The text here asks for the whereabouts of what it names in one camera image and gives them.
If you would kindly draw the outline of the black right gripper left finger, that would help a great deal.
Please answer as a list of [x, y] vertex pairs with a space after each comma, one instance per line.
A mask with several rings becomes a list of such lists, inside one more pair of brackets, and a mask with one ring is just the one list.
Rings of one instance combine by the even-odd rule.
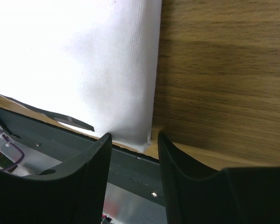
[[111, 154], [107, 133], [38, 175], [0, 171], [0, 224], [99, 224]]

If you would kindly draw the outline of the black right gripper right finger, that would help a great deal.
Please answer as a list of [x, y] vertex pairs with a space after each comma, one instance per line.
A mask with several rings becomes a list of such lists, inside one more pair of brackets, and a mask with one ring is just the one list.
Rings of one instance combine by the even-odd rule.
[[280, 224], [280, 167], [215, 170], [158, 135], [169, 224]]

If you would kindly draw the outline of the white printed t shirt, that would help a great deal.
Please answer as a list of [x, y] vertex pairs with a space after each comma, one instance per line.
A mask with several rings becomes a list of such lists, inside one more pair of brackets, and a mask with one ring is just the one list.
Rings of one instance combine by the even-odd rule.
[[150, 146], [160, 0], [0, 0], [0, 95]]

